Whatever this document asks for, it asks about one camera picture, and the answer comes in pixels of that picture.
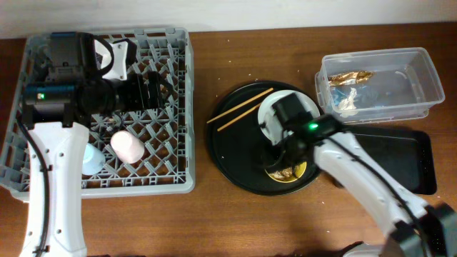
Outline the grey round plate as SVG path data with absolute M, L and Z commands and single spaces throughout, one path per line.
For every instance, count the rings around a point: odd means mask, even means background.
M 259 107 L 258 123 L 260 125 L 265 124 L 265 127 L 262 128 L 261 131 L 273 146 L 277 145 L 282 138 L 286 138 L 287 136 L 292 134 L 292 132 L 284 132 L 283 137 L 281 136 L 283 128 L 279 123 L 279 120 L 275 117 L 273 110 L 274 103 L 290 94 L 297 95 L 302 107 L 304 107 L 308 112 L 310 112 L 312 117 L 317 118 L 321 115 L 318 106 L 315 104 L 315 102 L 310 97 L 301 92 L 294 90 L 280 90 L 267 96 L 261 102 L 261 105 Z

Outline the food scraps of nuts and rice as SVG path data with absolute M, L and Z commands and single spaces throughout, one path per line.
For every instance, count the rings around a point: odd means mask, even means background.
M 274 171 L 273 173 L 270 173 L 269 176 L 277 181 L 290 181 L 296 177 L 291 167 L 280 171 Z

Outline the yellow bowl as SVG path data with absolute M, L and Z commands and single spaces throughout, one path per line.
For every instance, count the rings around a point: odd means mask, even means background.
M 295 182 L 295 181 L 299 180 L 306 173 L 307 162 L 304 161 L 303 163 L 301 163 L 301 164 L 299 164 L 297 166 L 291 166 L 291 168 L 293 169 L 293 172 L 294 172 L 296 177 L 295 177 L 295 179 L 291 179 L 290 181 L 277 181 L 277 180 L 271 178 L 270 176 L 268 176 L 268 177 L 273 179 L 276 182 L 279 182 L 279 183 L 292 183 L 292 182 Z

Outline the wooden chopstick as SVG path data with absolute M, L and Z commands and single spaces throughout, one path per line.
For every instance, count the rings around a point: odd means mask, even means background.
M 225 115 L 227 115 L 227 114 L 229 114 L 229 113 L 231 113 L 231 112 L 233 112 L 233 111 L 235 111 L 235 110 L 237 110 L 237 109 L 239 109 L 239 108 L 241 108 L 241 107 L 243 107 L 243 106 L 245 106 L 245 105 L 257 100 L 257 99 L 259 99 L 259 98 L 261 98 L 262 96 L 265 96 L 266 94 L 270 93 L 271 91 L 273 91 L 273 88 L 269 88 L 269 89 L 267 89 L 267 90 L 255 95 L 255 96 L 251 97 L 250 99 L 248 99 L 248 100 L 236 105 L 235 107 L 232 107 L 231 109 L 223 112 L 222 114 L 219 114 L 218 116 L 208 120 L 206 123 L 209 124 L 209 123 L 211 123 L 211 122 L 213 122 L 213 121 L 215 121 L 215 120 L 217 120 L 217 119 L 219 119 L 219 118 L 221 118 L 221 117 L 223 117 L 223 116 L 225 116 Z
M 234 118 L 233 120 L 229 121 L 227 124 L 224 124 L 223 126 L 217 128 L 217 131 L 223 131 L 224 129 L 228 128 L 229 126 L 233 125 L 234 123 L 236 123 L 237 121 L 241 120 L 242 118 L 244 118 L 245 116 L 249 115 L 250 113 L 254 112 L 256 109 L 258 109 L 260 107 L 261 104 L 257 104 L 255 106 L 253 106 L 252 108 L 250 108 L 249 110 L 243 112 L 242 114 L 240 114 L 239 116 L 237 116 L 236 118 Z

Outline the pink plastic cup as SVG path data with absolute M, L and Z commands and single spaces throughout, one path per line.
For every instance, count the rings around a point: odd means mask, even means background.
M 112 149 L 124 163 L 136 163 L 144 154 L 144 143 L 128 131 L 116 132 L 110 140 Z

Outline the white tissue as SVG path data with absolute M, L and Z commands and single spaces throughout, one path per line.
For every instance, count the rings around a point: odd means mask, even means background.
M 349 116 L 355 116 L 358 113 L 358 110 L 354 104 L 355 97 L 357 96 L 357 91 L 355 88 L 351 88 L 351 91 L 347 98 L 342 99 L 338 104 L 338 112 L 343 118 Z

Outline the gold foil wrapper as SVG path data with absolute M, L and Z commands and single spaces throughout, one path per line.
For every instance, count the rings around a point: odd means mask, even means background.
M 342 74 L 335 74 L 328 77 L 330 86 L 348 86 L 360 84 L 369 80 L 374 75 L 371 71 L 350 71 Z

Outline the blue plastic cup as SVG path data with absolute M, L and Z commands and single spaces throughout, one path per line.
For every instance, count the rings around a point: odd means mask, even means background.
M 82 174 L 93 176 L 99 173 L 106 162 L 104 154 L 95 146 L 87 144 L 84 152 Z

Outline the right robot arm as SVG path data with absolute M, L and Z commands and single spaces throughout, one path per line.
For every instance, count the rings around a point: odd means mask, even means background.
M 331 114 L 314 116 L 299 92 L 278 91 L 261 102 L 258 122 L 281 152 L 271 168 L 313 161 L 371 215 L 382 246 L 355 243 L 343 256 L 455 256 L 456 212 L 431 206 L 390 176 Z

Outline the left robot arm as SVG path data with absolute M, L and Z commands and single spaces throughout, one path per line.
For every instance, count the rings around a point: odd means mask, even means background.
M 127 74 L 135 43 L 84 32 L 50 35 L 51 60 L 26 85 L 19 128 L 30 154 L 29 214 L 23 256 L 85 256 L 81 172 L 94 114 L 164 106 L 173 86 L 158 72 Z

